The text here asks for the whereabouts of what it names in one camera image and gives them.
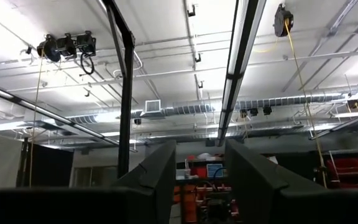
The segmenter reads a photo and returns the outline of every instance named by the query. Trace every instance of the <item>air duct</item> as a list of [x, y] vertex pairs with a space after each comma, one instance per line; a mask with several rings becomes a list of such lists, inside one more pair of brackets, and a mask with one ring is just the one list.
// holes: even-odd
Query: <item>air duct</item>
[[[325, 90], [311, 91], [305, 98], [303, 95], [282, 96], [277, 98], [264, 98], [250, 100], [249, 97], [239, 97], [236, 101], [234, 110], [249, 110], [253, 108], [265, 108], [270, 106], [288, 106], [288, 105], [302, 105], [304, 103], [326, 103], [326, 102], [342, 102], [347, 100], [358, 100], [358, 86], [352, 87], [351, 96], [349, 96], [349, 87], [330, 88]], [[171, 106], [161, 108], [160, 113], [145, 114], [143, 110], [133, 110], [131, 118], [145, 118], [145, 119], [162, 119], [166, 116], [175, 115], [189, 115], [189, 114], [203, 114], [220, 112], [222, 107], [222, 99], [215, 100], [200, 100], [176, 102]], [[112, 122], [119, 117], [119, 109], [116, 112], [91, 114], [84, 116], [75, 116], [69, 118], [70, 120], [79, 124], [94, 124], [101, 122]]]

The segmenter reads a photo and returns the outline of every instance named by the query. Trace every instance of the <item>yellow cord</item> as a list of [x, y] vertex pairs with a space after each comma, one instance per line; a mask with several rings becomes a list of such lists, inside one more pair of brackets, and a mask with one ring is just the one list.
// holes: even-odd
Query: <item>yellow cord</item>
[[246, 139], [248, 140], [248, 129], [247, 129], [247, 122], [246, 122], [246, 118], [244, 119], [244, 126], [246, 127]]
[[37, 117], [37, 103], [38, 103], [38, 94], [40, 90], [40, 83], [41, 83], [41, 74], [42, 74], [42, 59], [44, 58], [44, 50], [42, 49], [41, 53], [41, 64], [40, 64], [40, 72], [38, 75], [38, 84], [37, 84], [37, 91], [35, 93], [35, 107], [34, 107], [34, 119], [32, 123], [32, 134], [31, 134], [31, 147], [30, 147], [30, 175], [29, 175], [29, 187], [31, 187], [32, 183], [32, 157], [33, 157], [33, 149], [34, 149], [34, 136], [35, 136], [35, 119]]
[[266, 50], [252, 50], [255, 53], [267, 53], [267, 52], [271, 52], [272, 50], [276, 49], [277, 46], [277, 42], [278, 42], [278, 37], [276, 37], [276, 42], [274, 43], [273, 47], [266, 49]]
[[[287, 30], [287, 33], [288, 33], [288, 38], [290, 39], [290, 45], [291, 45], [291, 49], [292, 49], [292, 54], [293, 54], [293, 58], [295, 59], [295, 64], [296, 64], [296, 70], [297, 70], [297, 73], [298, 73], [298, 76], [299, 76], [299, 81], [301, 83], [301, 86], [302, 86], [302, 91], [303, 91], [303, 95], [305, 96], [305, 100], [306, 100], [306, 103], [303, 105], [305, 107], [305, 111], [306, 111], [306, 114], [308, 113], [309, 114], [309, 117], [310, 117], [310, 123], [311, 123], [311, 126], [313, 128], [313, 134], [316, 136], [317, 135], [317, 132], [316, 132], [316, 128], [314, 126], [314, 121], [313, 121], [313, 116], [311, 115], [311, 112], [310, 112], [310, 106], [309, 106], [309, 102], [307, 100], [307, 95], [306, 95], [306, 91], [305, 91], [305, 88], [304, 88], [304, 84], [303, 84], [303, 80], [302, 80], [302, 76], [301, 76], [301, 71], [299, 69], [299, 65], [298, 65], [298, 61], [296, 59], [296, 54], [295, 54], [295, 49], [294, 49], [294, 46], [293, 46], [293, 43], [292, 43], [292, 38], [291, 38], [291, 34], [290, 34], [290, 30], [288, 29], [288, 25], [290, 23], [290, 20], [289, 19], [286, 19], [285, 20], [285, 28]], [[317, 137], [316, 138], [316, 145], [317, 145], [317, 150], [318, 150], [318, 154], [319, 154], [319, 157], [320, 157], [320, 164], [321, 164], [321, 167], [324, 167], [324, 159], [323, 159], [323, 154], [322, 154], [322, 149], [321, 149], [321, 145], [320, 145], [320, 141], [319, 141], [319, 138]], [[324, 183], [324, 187], [327, 187], [327, 183], [326, 183], [326, 177], [325, 177], [325, 172], [323, 171], [323, 183]]]

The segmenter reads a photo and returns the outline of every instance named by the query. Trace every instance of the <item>white ceiling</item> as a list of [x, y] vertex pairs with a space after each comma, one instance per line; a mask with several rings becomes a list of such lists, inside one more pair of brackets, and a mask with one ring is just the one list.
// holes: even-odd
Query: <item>white ceiling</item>
[[[135, 51], [143, 63], [142, 70], [134, 71], [134, 107], [141, 108], [145, 100], [158, 98], [163, 105], [171, 105], [178, 101], [222, 97], [235, 0], [188, 0], [189, 5], [197, 4], [196, 16], [190, 18], [190, 35], [196, 35], [195, 39], [187, 38], [186, 13], [182, 0], [116, 2], [134, 33], [137, 45]], [[298, 57], [307, 57], [312, 53], [347, 2], [348, 0], [286, 1], [287, 10], [294, 14], [291, 36]], [[295, 62], [283, 59], [293, 58], [288, 38], [279, 38], [275, 46], [276, 37], [272, 24], [279, 3], [281, 0], [269, 0], [266, 3], [240, 96], [265, 98], [283, 93], [300, 93], [298, 77], [290, 82], [296, 72]], [[61, 114], [120, 105], [122, 88], [119, 81], [109, 86], [87, 87], [91, 90], [89, 97], [85, 97], [87, 91], [83, 86], [47, 89], [51, 86], [112, 79], [113, 71], [119, 70], [109, 23], [97, 1], [0, 0], [0, 23], [33, 46], [43, 41], [45, 34], [60, 37], [67, 32], [77, 34], [85, 30], [92, 31], [100, 50], [94, 58], [96, 72], [92, 76], [81, 77], [84, 72], [72, 61], [63, 61], [61, 65], [43, 61], [41, 83], [46, 89], [41, 87], [39, 101]], [[195, 42], [202, 61], [196, 64], [196, 70], [192, 72], [195, 63], [190, 44]], [[31, 66], [27, 66], [28, 62], [12, 62], [26, 48], [20, 39], [0, 25], [0, 87], [34, 101], [40, 60], [36, 60]], [[358, 3], [344, 18], [337, 34], [330, 37], [316, 55], [355, 50], [358, 50]], [[342, 63], [344, 59], [333, 58], [328, 62], [312, 60], [305, 63], [301, 71], [306, 81], [305, 89], [347, 86], [344, 74], [350, 85], [358, 85], [358, 56]], [[147, 74], [150, 75], [148, 79], [137, 77]], [[195, 74], [199, 81], [204, 81], [202, 99], [197, 95]], [[0, 100], [1, 111], [17, 117], [24, 114], [24, 110], [15, 109], [12, 112], [11, 108], [10, 103]]]

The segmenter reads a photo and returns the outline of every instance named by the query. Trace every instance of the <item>ceiling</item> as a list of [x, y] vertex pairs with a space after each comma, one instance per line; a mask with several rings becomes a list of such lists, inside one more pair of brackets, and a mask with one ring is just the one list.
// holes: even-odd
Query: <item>ceiling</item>
[[[116, 3], [136, 39], [133, 110], [144, 110], [148, 100], [160, 100], [162, 108], [201, 100], [220, 103], [235, 0], [116, 0]], [[277, 39], [274, 35], [272, 24], [279, 3], [269, 0], [265, 5], [239, 98], [302, 95], [288, 38]], [[191, 11], [193, 4], [196, 16], [188, 17], [186, 10]], [[358, 86], [358, 1], [287, 0], [285, 4], [286, 10], [294, 15], [291, 37], [305, 90], [335, 92], [338, 87]], [[26, 43], [38, 46], [45, 34], [61, 37], [67, 32], [81, 34], [86, 30], [97, 39], [92, 75], [83, 75], [79, 60], [51, 63], [33, 52], [35, 59], [31, 63], [28, 55], [21, 54], [27, 48]], [[194, 58], [198, 54], [201, 61], [196, 63]], [[40, 74], [37, 103], [42, 107], [66, 117], [119, 111], [122, 80], [118, 76], [118, 58], [106, 13], [98, 1], [0, 0], [0, 87], [34, 102]], [[109, 84], [95, 84], [103, 80]], [[316, 116], [329, 115], [322, 118], [327, 123], [336, 123], [342, 121], [332, 114], [347, 112], [342, 105], [343, 102], [327, 101], [314, 103], [311, 109]], [[243, 136], [245, 128], [254, 128], [253, 122], [283, 127], [287, 124], [282, 122], [295, 124], [297, 117], [305, 116], [303, 105], [274, 106], [272, 110], [271, 115], [263, 116], [260, 110], [258, 116], [249, 118], [241, 118], [236, 111], [232, 117], [236, 134], [228, 135]], [[32, 116], [31, 111], [0, 100], [0, 124], [29, 121]], [[213, 125], [219, 123], [217, 119], [218, 111], [145, 118], [141, 125], [132, 125], [132, 137], [148, 134], [158, 139], [158, 133], [170, 132], [182, 138], [201, 130], [205, 134], [198, 139], [214, 138]], [[249, 122], [246, 126], [238, 124], [243, 119]], [[117, 119], [85, 125], [101, 133], [119, 131]], [[0, 134], [17, 139], [30, 134], [23, 128], [13, 131], [10, 128], [0, 130]], [[61, 128], [86, 137], [70, 128]], [[41, 127], [36, 132], [42, 139], [62, 135]]]

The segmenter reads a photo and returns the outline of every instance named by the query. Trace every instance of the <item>cable reel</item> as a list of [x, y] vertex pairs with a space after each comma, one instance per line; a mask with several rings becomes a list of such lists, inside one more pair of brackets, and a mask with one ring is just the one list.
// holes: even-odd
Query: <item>cable reel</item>
[[77, 58], [77, 49], [74, 41], [71, 39], [71, 34], [65, 34], [56, 40], [58, 51], [64, 56], [66, 60]]
[[285, 21], [289, 20], [288, 31], [291, 32], [293, 26], [293, 14], [290, 11], [285, 10], [284, 4], [279, 4], [276, 14], [274, 16], [274, 34], [277, 37], [286, 37], [288, 35], [287, 28], [285, 27]]
[[[76, 59], [77, 49], [82, 52], [80, 58], [82, 69], [87, 75], [91, 75], [94, 72], [94, 64], [91, 57], [96, 56], [96, 38], [92, 37], [91, 31], [85, 31], [84, 34], [78, 35], [67, 33], [64, 37], [57, 40], [52, 35], [47, 34], [45, 41], [41, 42], [37, 47], [37, 52], [42, 57], [43, 51], [45, 58], [53, 62], [59, 62], [61, 56], [64, 56], [66, 60]], [[90, 71], [87, 71], [83, 65], [86, 58], [90, 61]]]
[[60, 52], [58, 51], [57, 42], [50, 34], [47, 34], [45, 41], [41, 42], [37, 47], [37, 53], [40, 57], [45, 56], [45, 58], [53, 62], [60, 61]]

